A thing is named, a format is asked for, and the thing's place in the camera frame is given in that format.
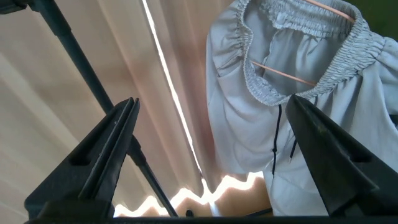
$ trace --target gray fabric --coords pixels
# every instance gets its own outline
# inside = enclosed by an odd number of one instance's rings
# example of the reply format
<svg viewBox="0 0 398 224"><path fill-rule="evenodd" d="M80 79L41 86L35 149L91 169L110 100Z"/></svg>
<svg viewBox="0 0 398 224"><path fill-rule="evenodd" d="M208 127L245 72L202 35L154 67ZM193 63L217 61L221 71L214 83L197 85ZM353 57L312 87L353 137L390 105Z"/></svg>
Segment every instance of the gray fabric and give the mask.
<svg viewBox="0 0 398 224"><path fill-rule="evenodd" d="M354 24L302 0L235 1L207 40L209 119L219 165L228 172L263 170L275 215L326 215L285 114L273 141L278 106L302 96L394 170L398 170L398 44L369 30L354 6L320 1ZM317 83L315 87L255 67L251 60Z"/></svg>

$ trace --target black drawstring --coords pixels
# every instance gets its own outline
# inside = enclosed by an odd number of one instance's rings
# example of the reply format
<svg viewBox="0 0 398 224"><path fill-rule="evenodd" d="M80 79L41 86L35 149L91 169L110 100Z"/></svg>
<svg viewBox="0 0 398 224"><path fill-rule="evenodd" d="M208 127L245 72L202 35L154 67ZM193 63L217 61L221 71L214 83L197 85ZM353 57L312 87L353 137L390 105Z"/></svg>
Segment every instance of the black drawstring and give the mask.
<svg viewBox="0 0 398 224"><path fill-rule="evenodd" d="M272 175L275 174L275 165L276 165L276 152L278 151L277 146L276 146L276 140L278 138L278 132L279 132L279 123L280 123L280 117L282 116L282 106L279 106L279 115L278 115L278 122L276 123L276 132L275 132L275 139L274 139L274 148L272 149L272 152L274 153L274 163L272 165Z"/></svg>
<svg viewBox="0 0 398 224"><path fill-rule="evenodd" d="M289 163L292 161L294 150L296 149L297 140L294 140L292 151L290 152Z"/></svg>

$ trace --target copper wire hanger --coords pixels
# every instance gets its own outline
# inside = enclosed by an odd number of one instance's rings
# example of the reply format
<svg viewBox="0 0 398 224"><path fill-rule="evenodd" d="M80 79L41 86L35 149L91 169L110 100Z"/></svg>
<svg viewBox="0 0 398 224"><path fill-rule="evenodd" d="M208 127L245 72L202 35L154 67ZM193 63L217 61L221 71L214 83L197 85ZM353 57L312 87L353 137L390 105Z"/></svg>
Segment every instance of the copper wire hanger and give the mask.
<svg viewBox="0 0 398 224"><path fill-rule="evenodd" d="M331 12L333 12L333 13L335 13L335 14L341 16L341 17L346 18L347 20L349 20L349 21L352 22L352 23L355 22L355 20L354 20L352 17L350 17L349 15L347 15L347 14L345 14L345 13L343 13L343 12L337 10L337 9L333 9L333 8L330 7L330 6L324 5L324 4L319 3L319 2L316 2L316 1L314 1L314 0L303 0L303 1L306 1L306 2L308 2L308 3L310 3L310 4L315 5L315 6L321 7L321 8L323 8L323 9L328 10L328 11L331 11ZM291 79L293 79L293 80L296 80L296 81L298 81L298 82L305 83L305 84L308 84L308 85L311 85L311 86L315 86L315 85L316 85L316 84L313 83L313 82L305 81L305 80L302 80L301 78L297 78L297 77L288 75L288 74L286 74L286 73L283 73L283 72L280 72L280 71L278 71L278 70L272 69L272 68L267 67L267 66L265 66L265 65L261 65L260 63L253 62L253 61L251 61L251 63L253 63L254 65L257 65L258 67L261 67L261 68L264 68L264 69L268 69L268 70L270 70L270 71L272 71L272 72L278 73L279 75L283 75L283 76L285 76L285 77L287 77L287 78L291 78Z"/></svg>

